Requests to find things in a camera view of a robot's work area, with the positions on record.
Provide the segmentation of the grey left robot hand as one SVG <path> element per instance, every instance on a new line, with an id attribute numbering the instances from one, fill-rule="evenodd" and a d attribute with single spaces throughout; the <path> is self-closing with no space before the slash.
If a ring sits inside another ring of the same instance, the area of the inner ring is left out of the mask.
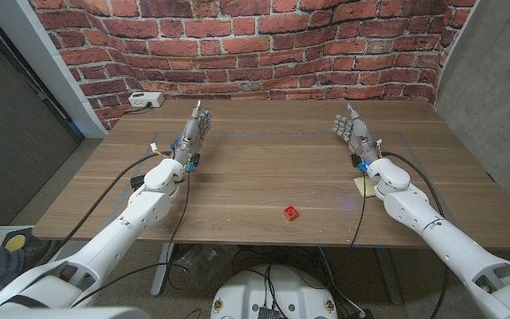
<path id="1" fill-rule="evenodd" d="M 211 127 L 211 114 L 196 102 L 181 135 L 174 142 L 172 159 L 187 166 L 195 154 L 200 153 L 204 139 Z"/>

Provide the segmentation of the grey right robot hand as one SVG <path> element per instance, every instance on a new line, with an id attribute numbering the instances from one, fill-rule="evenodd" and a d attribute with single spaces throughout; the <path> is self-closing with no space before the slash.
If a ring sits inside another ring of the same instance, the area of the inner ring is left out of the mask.
<path id="1" fill-rule="evenodd" d="M 349 112 L 347 116 L 336 115 L 332 131 L 347 143 L 352 154 L 352 165 L 366 173 L 368 167 L 380 159 L 379 143 L 372 138 L 367 124 L 351 104 L 347 104 L 347 109 Z"/>

